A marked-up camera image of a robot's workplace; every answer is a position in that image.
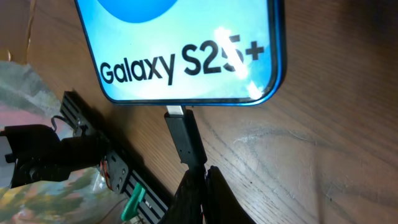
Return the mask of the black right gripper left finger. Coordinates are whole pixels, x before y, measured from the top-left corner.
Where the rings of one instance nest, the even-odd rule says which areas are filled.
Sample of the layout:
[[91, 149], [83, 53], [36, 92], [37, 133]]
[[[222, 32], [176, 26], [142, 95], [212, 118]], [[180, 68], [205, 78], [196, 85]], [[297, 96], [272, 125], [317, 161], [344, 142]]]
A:
[[197, 167], [187, 170], [178, 186], [171, 206], [161, 218], [159, 224], [202, 224], [201, 204], [204, 183], [204, 168]]

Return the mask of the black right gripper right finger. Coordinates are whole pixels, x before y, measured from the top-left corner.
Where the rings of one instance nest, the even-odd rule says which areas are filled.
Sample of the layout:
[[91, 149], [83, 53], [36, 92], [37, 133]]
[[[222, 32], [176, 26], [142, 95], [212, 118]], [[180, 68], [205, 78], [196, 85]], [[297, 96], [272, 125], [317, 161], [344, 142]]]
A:
[[206, 177], [208, 204], [212, 223], [255, 224], [234, 196], [226, 179], [217, 166], [208, 169]]

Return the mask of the blue Galaxy smartphone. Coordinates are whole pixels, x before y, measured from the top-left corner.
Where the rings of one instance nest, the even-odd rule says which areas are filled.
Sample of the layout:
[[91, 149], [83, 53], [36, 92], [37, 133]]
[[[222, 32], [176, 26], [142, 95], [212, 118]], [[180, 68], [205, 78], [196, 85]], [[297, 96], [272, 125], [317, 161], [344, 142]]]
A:
[[112, 103], [252, 106], [286, 76], [281, 0], [76, 0]]

